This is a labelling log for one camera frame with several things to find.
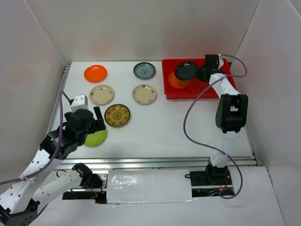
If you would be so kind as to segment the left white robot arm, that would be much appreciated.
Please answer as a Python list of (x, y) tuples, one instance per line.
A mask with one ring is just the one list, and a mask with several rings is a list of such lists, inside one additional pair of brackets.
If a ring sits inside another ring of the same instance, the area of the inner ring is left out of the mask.
[(28, 226), (56, 197), (75, 187), (101, 188), (102, 179), (83, 163), (43, 185), (49, 174), (66, 157), (82, 146), (90, 134), (105, 130), (100, 108), (78, 109), (61, 114), (60, 126), (49, 132), (35, 157), (18, 179), (0, 196), (0, 222), (5, 226)]

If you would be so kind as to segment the lime green plate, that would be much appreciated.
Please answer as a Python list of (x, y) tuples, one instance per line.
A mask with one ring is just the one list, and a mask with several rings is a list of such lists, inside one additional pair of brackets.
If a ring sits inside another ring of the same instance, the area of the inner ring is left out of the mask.
[(89, 134), (84, 142), (87, 147), (95, 147), (100, 145), (107, 137), (107, 130), (101, 130), (93, 134)]

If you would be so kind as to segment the cream plate with markings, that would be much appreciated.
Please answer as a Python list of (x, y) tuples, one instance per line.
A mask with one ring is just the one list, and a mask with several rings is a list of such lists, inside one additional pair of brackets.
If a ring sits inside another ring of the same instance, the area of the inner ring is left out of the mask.
[(97, 85), (89, 92), (90, 101), (95, 105), (105, 105), (114, 98), (114, 90), (108, 85)]

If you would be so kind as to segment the orange plate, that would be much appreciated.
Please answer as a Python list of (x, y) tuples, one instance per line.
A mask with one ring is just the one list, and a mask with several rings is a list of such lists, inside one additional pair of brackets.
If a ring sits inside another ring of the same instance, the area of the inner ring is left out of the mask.
[(102, 65), (92, 65), (84, 71), (84, 78), (91, 83), (102, 82), (106, 77), (107, 70)]
[(176, 89), (185, 89), (185, 88), (189, 87), (191, 84), (190, 80), (182, 81), (182, 80), (176, 78), (174, 73), (169, 74), (168, 82), (172, 87), (174, 87)]

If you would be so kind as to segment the black plate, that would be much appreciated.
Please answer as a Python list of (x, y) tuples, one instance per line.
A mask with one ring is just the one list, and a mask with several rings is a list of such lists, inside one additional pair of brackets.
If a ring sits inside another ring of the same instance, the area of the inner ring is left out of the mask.
[(194, 62), (183, 62), (176, 67), (174, 74), (181, 81), (189, 81), (195, 77), (198, 69), (199, 66)]

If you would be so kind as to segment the yellow brown patterned plate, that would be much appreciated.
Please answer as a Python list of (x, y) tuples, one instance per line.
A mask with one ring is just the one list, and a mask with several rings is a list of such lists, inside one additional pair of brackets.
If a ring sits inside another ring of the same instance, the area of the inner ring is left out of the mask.
[(114, 104), (109, 106), (104, 114), (104, 119), (112, 127), (123, 127), (131, 118), (131, 112), (126, 105)]

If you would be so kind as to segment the blue grey patterned plate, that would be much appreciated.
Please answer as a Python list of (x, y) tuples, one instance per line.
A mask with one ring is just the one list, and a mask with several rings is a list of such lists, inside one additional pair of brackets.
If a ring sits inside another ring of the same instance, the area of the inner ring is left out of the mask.
[(140, 62), (134, 66), (133, 72), (137, 78), (148, 80), (156, 74), (156, 68), (149, 62)]

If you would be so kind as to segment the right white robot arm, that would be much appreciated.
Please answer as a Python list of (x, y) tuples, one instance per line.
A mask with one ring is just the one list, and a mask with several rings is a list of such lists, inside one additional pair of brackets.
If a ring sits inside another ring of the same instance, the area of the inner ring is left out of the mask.
[(164, 59), (162, 72), (164, 92), (168, 100), (199, 100), (206, 91), (218, 97), (215, 124), (221, 130), (222, 148), (215, 148), (202, 173), (190, 173), (192, 184), (227, 185), (230, 180), (228, 161), (232, 141), (246, 124), (248, 96), (240, 94), (232, 82), (234, 75), (221, 54), (207, 54), (197, 59)]

